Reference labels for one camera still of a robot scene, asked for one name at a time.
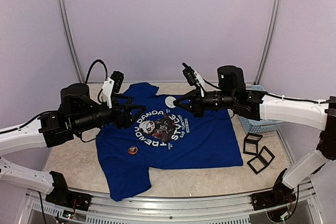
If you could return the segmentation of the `round brooch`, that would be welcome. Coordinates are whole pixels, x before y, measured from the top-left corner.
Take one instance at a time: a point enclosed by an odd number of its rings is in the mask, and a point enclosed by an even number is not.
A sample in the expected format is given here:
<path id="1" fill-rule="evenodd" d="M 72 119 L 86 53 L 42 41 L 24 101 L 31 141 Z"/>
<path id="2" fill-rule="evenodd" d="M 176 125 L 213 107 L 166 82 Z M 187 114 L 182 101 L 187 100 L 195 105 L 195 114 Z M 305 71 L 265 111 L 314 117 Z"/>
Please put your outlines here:
<path id="1" fill-rule="evenodd" d="M 173 96 L 168 96 L 168 97 L 166 97 L 166 98 L 165 98 L 165 104 L 166 104 L 166 106 L 169 107 L 169 108 L 171 108 L 171 109 L 175 108 L 175 107 L 176 107 L 176 106 L 174 105 L 174 101 L 175 101 L 175 100 L 176 100 L 176 98 L 173 97 Z"/>

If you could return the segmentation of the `round brooch badge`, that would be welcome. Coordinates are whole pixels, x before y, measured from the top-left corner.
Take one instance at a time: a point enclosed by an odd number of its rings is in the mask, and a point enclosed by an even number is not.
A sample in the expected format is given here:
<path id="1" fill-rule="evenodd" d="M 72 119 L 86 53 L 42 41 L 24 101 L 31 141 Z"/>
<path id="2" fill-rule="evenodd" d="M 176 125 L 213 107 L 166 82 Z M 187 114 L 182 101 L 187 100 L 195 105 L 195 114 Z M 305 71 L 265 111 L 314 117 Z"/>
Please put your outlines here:
<path id="1" fill-rule="evenodd" d="M 139 149 L 136 146 L 131 146 L 128 148 L 128 154 L 135 155 L 137 154 Z"/>

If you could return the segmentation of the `blue printed t-shirt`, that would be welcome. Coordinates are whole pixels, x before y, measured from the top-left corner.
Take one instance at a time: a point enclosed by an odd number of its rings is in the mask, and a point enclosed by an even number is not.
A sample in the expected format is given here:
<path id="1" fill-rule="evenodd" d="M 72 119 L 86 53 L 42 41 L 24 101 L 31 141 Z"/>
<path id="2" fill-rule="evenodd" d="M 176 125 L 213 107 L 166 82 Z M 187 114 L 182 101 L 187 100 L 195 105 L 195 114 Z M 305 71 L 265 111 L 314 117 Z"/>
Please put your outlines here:
<path id="1" fill-rule="evenodd" d="M 242 166 L 237 138 L 226 110 L 202 118 L 165 104 L 168 94 L 147 82 L 132 84 L 125 95 L 146 111 L 127 129 L 103 127 L 96 140 L 98 160 L 114 201 L 151 188 L 150 168 L 202 169 Z M 136 146 L 135 155 L 128 148 Z"/>

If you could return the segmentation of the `black display box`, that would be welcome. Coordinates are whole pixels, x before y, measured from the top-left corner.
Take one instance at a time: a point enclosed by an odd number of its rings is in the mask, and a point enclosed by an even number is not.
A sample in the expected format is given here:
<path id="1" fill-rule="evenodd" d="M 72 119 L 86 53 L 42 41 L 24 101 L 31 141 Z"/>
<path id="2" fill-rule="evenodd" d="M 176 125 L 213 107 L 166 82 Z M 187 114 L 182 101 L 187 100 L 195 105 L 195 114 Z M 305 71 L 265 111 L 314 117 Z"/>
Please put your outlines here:
<path id="1" fill-rule="evenodd" d="M 257 155 L 259 152 L 259 141 L 261 134 L 247 133 L 243 142 L 243 153 L 248 155 Z"/>
<path id="2" fill-rule="evenodd" d="M 255 157 L 253 157 L 247 162 L 247 165 L 254 172 L 254 174 L 258 175 L 263 170 L 265 170 L 272 163 L 274 159 L 275 155 L 271 152 L 271 150 L 268 147 L 263 146 L 261 151 Z M 255 161 L 259 161 L 262 164 L 262 167 L 260 169 L 257 169 L 253 165 L 253 162 Z"/>

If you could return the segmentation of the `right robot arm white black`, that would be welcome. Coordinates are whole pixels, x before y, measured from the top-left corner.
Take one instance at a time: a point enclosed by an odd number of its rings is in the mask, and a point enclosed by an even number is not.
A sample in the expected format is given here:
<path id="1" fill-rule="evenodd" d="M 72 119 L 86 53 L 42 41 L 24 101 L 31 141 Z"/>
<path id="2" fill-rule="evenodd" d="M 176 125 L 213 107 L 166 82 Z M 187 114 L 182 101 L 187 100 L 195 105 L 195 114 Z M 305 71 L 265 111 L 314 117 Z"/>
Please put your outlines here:
<path id="1" fill-rule="evenodd" d="M 217 69 L 218 89 L 206 91 L 205 80 L 198 71 L 183 64 L 183 75 L 195 89 L 175 100 L 176 107 L 202 117 L 206 110 L 230 109 L 234 114 L 255 121 L 275 120 L 306 125 L 320 130 L 319 143 L 288 168 L 269 192 L 273 205 L 281 204 L 306 177 L 328 161 L 335 160 L 335 97 L 309 100 L 246 89 L 243 70 L 235 66 Z"/>

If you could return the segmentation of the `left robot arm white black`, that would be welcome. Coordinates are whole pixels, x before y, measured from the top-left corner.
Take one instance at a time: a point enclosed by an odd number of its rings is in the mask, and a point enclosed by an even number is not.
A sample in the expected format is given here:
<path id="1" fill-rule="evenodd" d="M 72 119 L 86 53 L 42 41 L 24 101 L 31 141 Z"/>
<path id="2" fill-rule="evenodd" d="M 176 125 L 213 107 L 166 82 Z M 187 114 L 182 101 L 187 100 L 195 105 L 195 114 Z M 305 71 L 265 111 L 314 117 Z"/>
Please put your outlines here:
<path id="1" fill-rule="evenodd" d="M 55 147 L 83 132 L 114 124 L 117 128 L 129 128 L 145 111 L 144 105 L 133 104 L 133 98 L 118 93 L 119 89 L 102 89 L 105 101 L 97 103 L 90 98 L 89 87 L 75 83 L 61 90 L 58 110 L 46 111 L 32 120 L 1 130 L 1 155 L 30 148 Z M 14 185 L 29 188 L 45 195 L 52 193 L 60 204 L 73 201 L 60 173 L 42 172 L 14 164 L 1 158 L 1 179 Z"/>

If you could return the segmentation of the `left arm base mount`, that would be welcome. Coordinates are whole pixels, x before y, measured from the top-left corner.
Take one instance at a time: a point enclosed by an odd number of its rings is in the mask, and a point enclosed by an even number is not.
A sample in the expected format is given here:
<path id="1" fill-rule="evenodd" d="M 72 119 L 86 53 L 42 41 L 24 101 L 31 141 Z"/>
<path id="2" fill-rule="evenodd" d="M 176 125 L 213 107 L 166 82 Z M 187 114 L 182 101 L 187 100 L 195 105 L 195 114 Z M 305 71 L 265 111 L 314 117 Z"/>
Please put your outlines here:
<path id="1" fill-rule="evenodd" d="M 88 211 L 92 196 L 70 190 L 63 174 L 51 171 L 53 189 L 46 195 L 45 200 L 55 205 L 72 208 L 73 210 Z"/>

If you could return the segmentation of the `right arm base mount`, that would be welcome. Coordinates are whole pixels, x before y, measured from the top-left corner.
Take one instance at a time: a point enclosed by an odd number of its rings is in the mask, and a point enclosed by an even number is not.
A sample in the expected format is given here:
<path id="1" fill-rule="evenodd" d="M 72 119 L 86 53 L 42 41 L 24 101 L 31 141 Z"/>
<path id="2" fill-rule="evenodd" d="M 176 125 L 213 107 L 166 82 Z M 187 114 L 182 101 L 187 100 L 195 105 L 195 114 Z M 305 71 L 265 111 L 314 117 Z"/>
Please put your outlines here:
<path id="1" fill-rule="evenodd" d="M 251 195 L 254 210 L 262 210 L 275 206 L 280 206 L 290 201 L 296 201 L 294 189 L 290 189 L 282 183 L 285 168 L 277 177 L 271 190 L 255 193 Z"/>

